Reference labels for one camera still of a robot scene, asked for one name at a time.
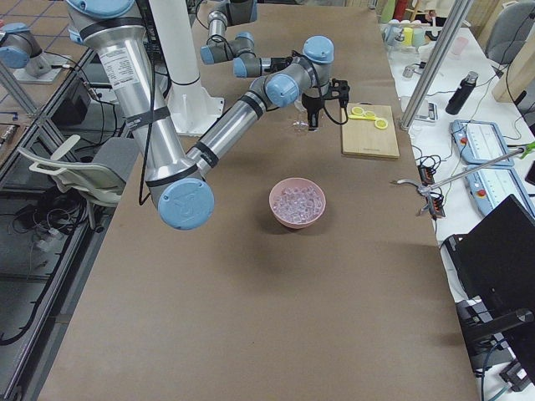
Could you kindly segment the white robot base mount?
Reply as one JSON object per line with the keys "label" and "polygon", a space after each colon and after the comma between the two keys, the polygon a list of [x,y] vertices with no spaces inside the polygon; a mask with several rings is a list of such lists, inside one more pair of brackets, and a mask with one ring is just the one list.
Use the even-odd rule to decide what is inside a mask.
{"label": "white robot base mount", "polygon": [[154,0],[150,9],[171,79],[167,106],[173,124],[181,135],[201,136],[222,116],[224,99],[201,83],[186,3]]}

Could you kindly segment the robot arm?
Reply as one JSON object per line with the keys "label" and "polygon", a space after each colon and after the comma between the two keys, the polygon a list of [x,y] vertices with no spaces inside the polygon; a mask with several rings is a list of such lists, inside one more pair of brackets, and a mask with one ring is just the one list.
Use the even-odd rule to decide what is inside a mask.
{"label": "robot arm", "polygon": [[[332,87],[334,45],[313,36],[296,55],[273,62],[252,55],[254,41],[230,26],[257,18],[254,1],[223,1],[208,16],[208,42],[195,50],[182,1],[152,1],[143,19],[134,1],[71,1],[74,39],[94,50],[144,158],[146,183],[160,218],[179,230],[204,224],[214,209],[206,173],[271,107],[283,108]],[[230,60],[252,84],[230,109],[201,85],[199,62]]]}
{"label": "robot arm", "polygon": [[226,37],[229,27],[257,20],[257,1],[220,1],[206,18],[208,37],[200,48],[204,64],[232,62],[237,78],[257,78],[285,69],[292,57],[262,58],[255,53],[254,37],[247,31],[239,32],[231,40]]}

